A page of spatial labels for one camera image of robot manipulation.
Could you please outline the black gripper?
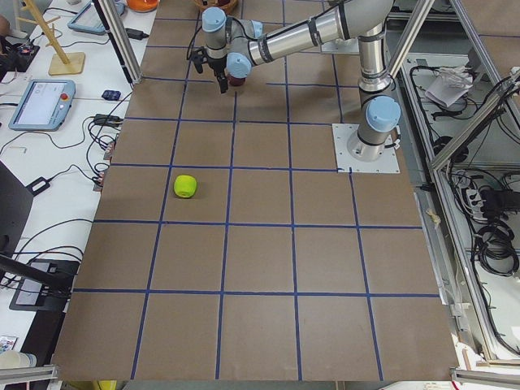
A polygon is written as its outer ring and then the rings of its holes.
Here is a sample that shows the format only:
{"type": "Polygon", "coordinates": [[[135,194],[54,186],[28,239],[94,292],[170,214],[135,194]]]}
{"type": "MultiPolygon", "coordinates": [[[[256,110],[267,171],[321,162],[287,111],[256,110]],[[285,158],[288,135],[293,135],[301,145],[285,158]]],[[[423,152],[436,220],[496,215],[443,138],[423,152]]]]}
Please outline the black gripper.
{"type": "Polygon", "coordinates": [[[213,71],[219,83],[220,93],[226,93],[228,91],[228,78],[225,73],[226,69],[226,57],[212,58],[209,55],[206,56],[206,63],[213,71]]]}

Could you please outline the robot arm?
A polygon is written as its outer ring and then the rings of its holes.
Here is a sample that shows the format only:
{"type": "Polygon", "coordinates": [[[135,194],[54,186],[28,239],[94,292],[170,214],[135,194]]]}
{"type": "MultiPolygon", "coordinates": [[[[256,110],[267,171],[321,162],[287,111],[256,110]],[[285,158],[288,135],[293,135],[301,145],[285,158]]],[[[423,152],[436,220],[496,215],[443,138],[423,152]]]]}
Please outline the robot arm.
{"type": "Polygon", "coordinates": [[[386,19],[392,6],[391,1],[335,1],[317,15],[272,32],[265,32],[259,21],[237,19],[209,7],[201,16],[204,44],[187,58],[197,72],[208,65],[221,93],[226,93],[229,78],[245,79],[253,67],[337,39],[356,39],[361,67],[358,88],[366,111],[372,100],[388,93],[393,79],[384,59],[386,19]]]}

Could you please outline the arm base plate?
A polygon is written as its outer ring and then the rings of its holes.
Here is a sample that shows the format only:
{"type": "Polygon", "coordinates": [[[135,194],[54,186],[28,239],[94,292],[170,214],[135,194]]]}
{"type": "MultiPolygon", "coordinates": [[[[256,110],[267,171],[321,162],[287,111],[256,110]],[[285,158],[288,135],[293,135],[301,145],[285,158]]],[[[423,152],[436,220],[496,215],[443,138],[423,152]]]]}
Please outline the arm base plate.
{"type": "Polygon", "coordinates": [[[342,173],[399,174],[399,141],[394,141],[388,134],[384,144],[367,145],[359,139],[358,127],[356,123],[331,125],[336,170],[342,173]]]}

